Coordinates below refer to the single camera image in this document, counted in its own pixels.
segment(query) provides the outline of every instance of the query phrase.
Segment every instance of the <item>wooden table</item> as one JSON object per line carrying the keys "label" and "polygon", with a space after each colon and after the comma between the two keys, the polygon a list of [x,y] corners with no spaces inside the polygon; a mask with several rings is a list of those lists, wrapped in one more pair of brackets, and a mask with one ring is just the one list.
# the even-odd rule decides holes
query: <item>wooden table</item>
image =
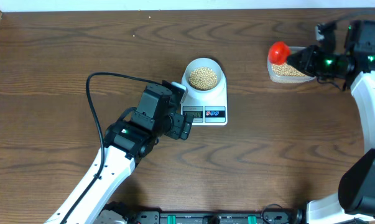
{"label": "wooden table", "polygon": [[[349,91],[269,79],[272,43],[315,43],[314,27],[347,9],[6,13],[0,26],[0,223],[42,223],[100,146],[85,96],[92,72],[180,81],[198,57],[228,79],[229,123],[163,137],[111,200],[162,210],[295,208],[337,191],[363,155]],[[340,49],[348,23],[336,32]],[[144,83],[97,77],[106,128]]]}

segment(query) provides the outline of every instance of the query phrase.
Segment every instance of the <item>scale display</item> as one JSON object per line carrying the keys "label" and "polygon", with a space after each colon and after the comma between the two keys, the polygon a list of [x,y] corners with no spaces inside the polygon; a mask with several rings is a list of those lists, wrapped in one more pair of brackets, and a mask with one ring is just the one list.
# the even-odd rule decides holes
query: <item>scale display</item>
{"label": "scale display", "polygon": [[194,118],[202,118],[202,111],[184,111],[184,114],[191,114]]}
{"label": "scale display", "polygon": [[193,122],[197,123],[224,123],[226,122],[225,106],[184,106],[183,114],[194,116]]}

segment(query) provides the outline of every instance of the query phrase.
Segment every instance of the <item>digital scale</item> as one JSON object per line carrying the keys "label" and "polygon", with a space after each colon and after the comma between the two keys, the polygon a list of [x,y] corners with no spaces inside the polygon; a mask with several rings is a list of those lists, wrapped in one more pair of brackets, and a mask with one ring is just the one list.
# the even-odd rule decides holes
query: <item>digital scale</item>
{"label": "digital scale", "polygon": [[[196,90],[189,84],[191,72],[201,67],[212,69],[218,77],[218,84],[211,90]],[[193,125],[227,124],[226,77],[214,60],[198,58],[190,62],[183,75],[182,85],[187,88],[187,95],[182,103],[182,114],[194,115]]]}

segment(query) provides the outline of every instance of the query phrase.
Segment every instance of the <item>white bowl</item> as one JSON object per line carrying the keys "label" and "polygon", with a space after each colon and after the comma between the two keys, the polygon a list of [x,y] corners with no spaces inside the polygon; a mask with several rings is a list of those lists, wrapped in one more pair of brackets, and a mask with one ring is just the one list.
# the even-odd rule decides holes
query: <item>white bowl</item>
{"label": "white bowl", "polygon": [[[289,47],[291,50],[291,53],[295,53],[299,50],[305,49],[305,47]],[[270,74],[270,79],[273,82],[276,83],[304,83],[304,82],[309,82],[315,79],[315,77],[310,77],[308,75],[304,77],[293,77],[293,76],[288,76],[288,75],[278,75],[276,74],[275,71],[273,71],[272,64],[269,61],[269,57],[267,57],[267,69]]]}
{"label": "white bowl", "polygon": [[[215,72],[218,78],[218,83],[214,88],[203,91],[197,90],[190,85],[188,81],[190,74],[194,69],[201,67],[210,68]],[[192,98],[196,98],[198,100],[205,101],[217,97],[222,92],[223,88],[226,86],[226,77],[220,66],[214,60],[209,58],[198,58],[187,65],[185,73],[183,74],[182,85],[184,85],[187,88],[189,96],[191,96]]]}

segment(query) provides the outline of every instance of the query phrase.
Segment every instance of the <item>led light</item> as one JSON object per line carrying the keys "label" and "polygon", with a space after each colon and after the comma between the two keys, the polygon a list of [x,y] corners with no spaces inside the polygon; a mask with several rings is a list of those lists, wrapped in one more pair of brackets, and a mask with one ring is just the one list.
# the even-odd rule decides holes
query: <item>led light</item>
{"label": "led light", "polygon": [[374,56],[368,56],[368,60],[369,60],[370,62],[372,62],[373,60],[375,60],[375,57],[374,57]]}

